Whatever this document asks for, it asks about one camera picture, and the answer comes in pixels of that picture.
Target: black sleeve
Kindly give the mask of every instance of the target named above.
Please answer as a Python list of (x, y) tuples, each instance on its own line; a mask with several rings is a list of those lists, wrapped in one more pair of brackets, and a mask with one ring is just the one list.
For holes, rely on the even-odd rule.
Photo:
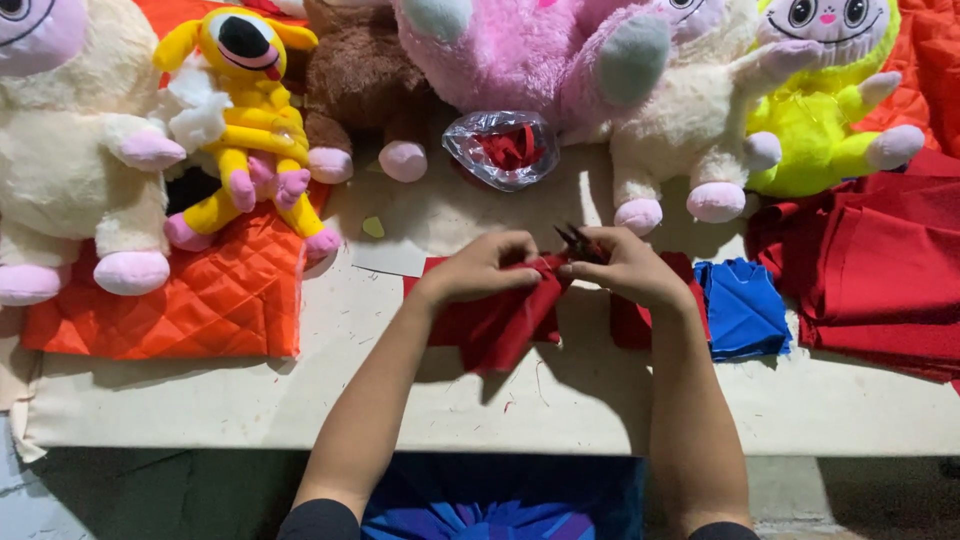
[(760, 540), (760, 537), (740, 524), (720, 522), (698, 528), (690, 540)]
[(360, 525), (343, 503), (316, 499), (290, 512), (276, 540), (360, 540)]

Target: brown plush toy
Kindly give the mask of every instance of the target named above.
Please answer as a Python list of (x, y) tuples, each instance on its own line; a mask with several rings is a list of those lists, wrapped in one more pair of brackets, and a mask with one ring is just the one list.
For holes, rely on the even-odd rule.
[(320, 40), (307, 66), (304, 104), (313, 178), (325, 184), (350, 178), (348, 134), (382, 131), (383, 171), (401, 182), (419, 180), (426, 172), (427, 116), (436, 104), (400, 47), (389, 0), (305, 0), (304, 7)]

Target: neon yellow plush toy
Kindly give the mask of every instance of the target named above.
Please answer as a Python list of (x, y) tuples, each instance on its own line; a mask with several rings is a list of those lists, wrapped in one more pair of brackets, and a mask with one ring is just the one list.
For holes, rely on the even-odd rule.
[[(285, 45), (309, 50), (317, 37), (249, 10), (221, 8), (179, 25), (156, 48), (154, 65), (166, 72), (180, 69), (199, 48), (229, 96), (226, 126), (204, 147), (217, 161), (223, 187), (167, 220), (164, 231), (172, 244), (200, 251), (258, 200), (271, 199), (280, 217), (304, 238), (308, 258), (323, 258), (339, 247), (340, 236), (324, 226), (305, 193), (310, 171), (303, 120), (280, 82)], [(277, 136), (277, 129), (286, 136)]]
[(860, 133), (863, 120), (900, 84), (877, 73), (900, 32), (896, 0), (761, 0), (759, 45), (813, 39), (824, 53), (765, 97), (748, 119), (754, 146), (782, 147), (780, 164), (751, 174), (748, 189), (774, 197), (819, 193), (845, 178), (895, 169), (924, 145), (913, 126)]

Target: table surface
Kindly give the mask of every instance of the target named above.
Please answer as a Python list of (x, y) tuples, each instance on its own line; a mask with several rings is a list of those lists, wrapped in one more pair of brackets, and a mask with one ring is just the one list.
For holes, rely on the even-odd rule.
[[(374, 155), (358, 158), (358, 169)], [(341, 390), (402, 299), (401, 278), (350, 266), (361, 222), (448, 255), (483, 231), (527, 229), (558, 249), (555, 224), (611, 222), (602, 146), (564, 149), (548, 180), (519, 193), (476, 189), (437, 149), (416, 184), (359, 170), (337, 189), (329, 222), (348, 245), (306, 273), (296, 360), (219, 358), (111, 362), (43, 355), (33, 398), (12, 423), (27, 445), (307, 449)], [(661, 251), (696, 259), (743, 255), (745, 221), (693, 223), (685, 185), (664, 186)], [(509, 374), (463, 374), (454, 350), (427, 353), (400, 432), (402, 450), (644, 454), (651, 372), (644, 354), (609, 334), (609, 295), (579, 284), (558, 304), (563, 343), (536, 345)], [(796, 315), (788, 313), (796, 329)], [(751, 455), (960, 454), (960, 399), (912, 379), (823, 352), (716, 366)]]

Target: orange quilted fabric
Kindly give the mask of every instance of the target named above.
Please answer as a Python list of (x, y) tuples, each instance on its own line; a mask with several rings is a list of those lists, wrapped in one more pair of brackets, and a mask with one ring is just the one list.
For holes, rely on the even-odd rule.
[[(138, 0), (161, 36), (222, 4)], [(329, 188), (310, 185), (319, 207)], [(27, 310), (21, 342), (51, 353), (114, 359), (155, 356), (295, 356), (300, 338), (302, 241), (262, 203), (220, 233), (203, 253), (174, 250), (170, 280), (141, 297), (112, 295), (93, 281), (92, 242), (73, 281)]]
[(903, 21), (884, 71), (903, 73), (903, 84), (857, 128), (912, 124), (928, 148), (960, 158), (960, 0), (898, 1)]

